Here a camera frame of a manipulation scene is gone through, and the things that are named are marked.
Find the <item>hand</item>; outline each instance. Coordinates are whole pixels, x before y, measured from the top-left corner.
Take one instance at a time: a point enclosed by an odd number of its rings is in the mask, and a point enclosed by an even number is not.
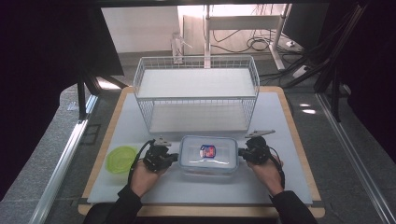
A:
[[[247,166],[253,170],[254,174],[265,185],[265,187],[268,188],[270,194],[273,197],[283,191],[283,188],[280,184],[281,177],[279,171],[276,169],[275,164],[271,160],[268,160],[260,165],[253,164],[248,161]]]
[[[161,175],[166,172],[167,169],[163,169],[157,173],[151,172],[146,167],[143,161],[138,161],[134,168],[134,174],[131,180],[131,190],[140,198],[147,193],[157,182]]]

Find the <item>tabletop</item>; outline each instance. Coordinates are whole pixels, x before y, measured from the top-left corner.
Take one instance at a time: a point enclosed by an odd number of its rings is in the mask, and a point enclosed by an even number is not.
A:
[[[128,93],[132,93],[133,88],[126,88],[122,91],[120,99],[117,103],[113,117],[108,126],[104,141],[102,143],[101,149],[98,153],[96,162],[92,168],[91,176],[88,180],[87,186],[84,190],[82,198],[88,198],[90,196],[92,186],[95,179],[99,175],[100,169],[104,162],[107,149],[110,145],[113,133],[116,129],[117,121],[120,117],[120,112],[122,110],[123,102]],[[293,118],[291,116],[288,103],[284,92],[278,87],[261,87],[261,92],[276,92],[279,97],[279,101],[282,105],[283,112],[285,114],[285,119],[290,128],[290,133],[292,140],[294,142],[298,158],[304,170],[305,179],[311,193],[313,204],[309,205],[308,208],[311,210],[315,217],[324,216],[324,208],[321,203],[320,195],[315,183],[315,179],[312,176],[309,163],[304,153],[300,137],[297,133]],[[78,206],[78,211],[85,215],[88,213],[92,206],[90,204],[80,204]],[[259,205],[237,205],[237,206],[194,206],[194,205],[147,205],[138,213],[141,217],[160,217],[160,216],[204,216],[204,217],[277,217],[277,212],[274,207],[259,206]]]

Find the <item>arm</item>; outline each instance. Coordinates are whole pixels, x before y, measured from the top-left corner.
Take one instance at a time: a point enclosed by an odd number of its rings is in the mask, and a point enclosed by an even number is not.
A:
[[[155,185],[165,171],[151,172],[142,161],[139,161],[134,168],[131,184],[126,185],[119,192],[120,197],[108,213],[106,223],[132,223],[142,207],[140,198]]]
[[[285,191],[281,186],[281,178],[274,163],[270,160],[264,164],[255,165],[248,162],[247,165],[253,170],[257,178],[268,188],[273,196],[276,211],[283,224],[290,223],[317,223],[306,205],[297,197],[293,191]]]

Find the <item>gray carpet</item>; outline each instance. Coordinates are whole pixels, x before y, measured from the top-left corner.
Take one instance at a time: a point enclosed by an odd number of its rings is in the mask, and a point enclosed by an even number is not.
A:
[[[146,53],[144,56],[168,55],[170,52]],[[131,84],[138,59],[143,54],[122,54],[125,77],[116,77]],[[260,74],[276,72],[268,55],[256,55]],[[283,77],[282,83],[292,80]],[[353,170],[332,127],[312,92],[316,77],[286,90],[294,121],[302,139],[306,156],[316,179],[320,196],[326,207],[326,215],[319,223],[381,223],[370,198]],[[269,83],[277,85],[277,80]],[[81,140],[75,158],[66,174],[63,185],[49,212],[46,223],[81,223],[84,216],[78,213],[77,202],[81,196],[101,141],[106,132],[120,90],[106,90],[101,93],[88,129]],[[1,223],[27,223],[47,185],[64,146],[76,125],[77,110],[67,110],[72,101],[77,100],[76,87],[64,91],[61,106],[37,146],[34,155],[26,164],[18,179],[0,202]],[[303,110],[315,110],[315,114]],[[380,145],[364,129],[347,105],[347,99],[340,102],[340,115],[351,141],[359,150],[361,159],[381,188],[389,206],[396,209],[396,167]],[[143,219],[142,223],[187,223],[187,219]],[[230,220],[215,219],[217,223]],[[237,219],[240,223],[259,223],[259,219]]]

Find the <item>black sleeve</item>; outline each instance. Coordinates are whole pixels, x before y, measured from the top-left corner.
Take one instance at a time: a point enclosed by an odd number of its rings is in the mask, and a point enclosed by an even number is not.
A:
[[[119,196],[119,199],[107,215],[106,224],[133,223],[137,212],[142,207],[139,196],[128,185],[119,192]]]
[[[271,198],[283,224],[317,223],[311,211],[293,191],[283,191]]]

